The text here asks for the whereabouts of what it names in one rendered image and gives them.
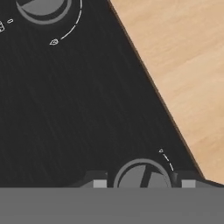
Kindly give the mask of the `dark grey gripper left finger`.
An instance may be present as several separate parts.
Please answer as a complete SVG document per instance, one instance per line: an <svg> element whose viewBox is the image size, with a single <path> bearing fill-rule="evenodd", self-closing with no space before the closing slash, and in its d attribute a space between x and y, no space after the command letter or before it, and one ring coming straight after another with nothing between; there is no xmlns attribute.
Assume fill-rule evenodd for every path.
<svg viewBox="0 0 224 224"><path fill-rule="evenodd" d="M96 188L98 186L106 187L108 173L106 171L87 171L85 176L71 187Z"/></svg>

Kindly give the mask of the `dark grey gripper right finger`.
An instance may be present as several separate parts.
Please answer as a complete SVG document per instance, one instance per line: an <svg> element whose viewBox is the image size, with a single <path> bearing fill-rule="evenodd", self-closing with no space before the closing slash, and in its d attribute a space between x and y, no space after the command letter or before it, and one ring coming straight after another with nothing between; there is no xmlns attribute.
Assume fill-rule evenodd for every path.
<svg viewBox="0 0 224 224"><path fill-rule="evenodd" d="M172 174L173 184L180 188L224 188L223 184L213 182L192 171L176 171Z"/></svg>

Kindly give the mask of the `grey round stove knob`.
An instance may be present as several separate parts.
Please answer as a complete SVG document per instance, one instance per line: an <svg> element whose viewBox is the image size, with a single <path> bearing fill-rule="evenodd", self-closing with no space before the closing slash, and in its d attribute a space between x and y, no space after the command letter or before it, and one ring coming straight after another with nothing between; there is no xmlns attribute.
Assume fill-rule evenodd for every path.
<svg viewBox="0 0 224 224"><path fill-rule="evenodd" d="M16 0L17 10L35 25L52 25L65 19L72 0Z"/></svg>
<svg viewBox="0 0 224 224"><path fill-rule="evenodd" d="M114 188L171 188L168 172L158 162L138 158L122 166L115 175Z"/></svg>

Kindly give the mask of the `black stove top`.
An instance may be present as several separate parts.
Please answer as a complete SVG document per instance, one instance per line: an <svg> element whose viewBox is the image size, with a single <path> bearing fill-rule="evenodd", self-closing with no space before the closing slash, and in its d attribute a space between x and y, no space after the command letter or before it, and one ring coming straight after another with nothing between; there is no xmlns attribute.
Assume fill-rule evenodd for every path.
<svg viewBox="0 0 224 224"><path fill-rule="evenodd" d="M199 167L110 0L40 30L0 0L0 187L62 187L135 158Z"/></svg>

